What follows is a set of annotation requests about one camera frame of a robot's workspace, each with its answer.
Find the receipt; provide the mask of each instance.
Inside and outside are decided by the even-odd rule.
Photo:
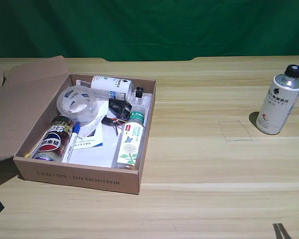
[[[99,106],[99,112],[96,118],[90,122],[89,124],[81,127],[78,137],[80,139],[84,139],[85,137],[89,136],[96,127],[100,124],[104,116],[107,115],[109,109],[109,101],[97,101]]]

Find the black bottle cap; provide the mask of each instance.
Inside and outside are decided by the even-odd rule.
[[[285,75],[293,78],[299,78],[299,66],[289,65],[285,71]]]
[[[142,96],[143,96],[143,87],[137,87],[136,88],[136,92],[135,92],[135,96],[137,97],[137,98],[142,98]]]

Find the white marker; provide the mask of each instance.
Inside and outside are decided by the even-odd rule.
[[[72,136],[70,138],[70,141],[68,143],[68,146],[66,147],[66,150],[64,152],[64,155],[62,157],[62,163],[68,163],[75,145],[76,138],[78,137],[78,133],[80,131],[81,126],[79,124],[76,124],[73,128]]]

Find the pepsi can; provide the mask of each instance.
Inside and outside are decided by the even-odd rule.
[[[73,127],[74,122],[71,119],[64,116],[55,117],[34,158],[61,162]]]

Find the green curtain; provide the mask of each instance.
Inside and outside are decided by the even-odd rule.
[[[299,0],[0,0],[0,57],[299,55]]]

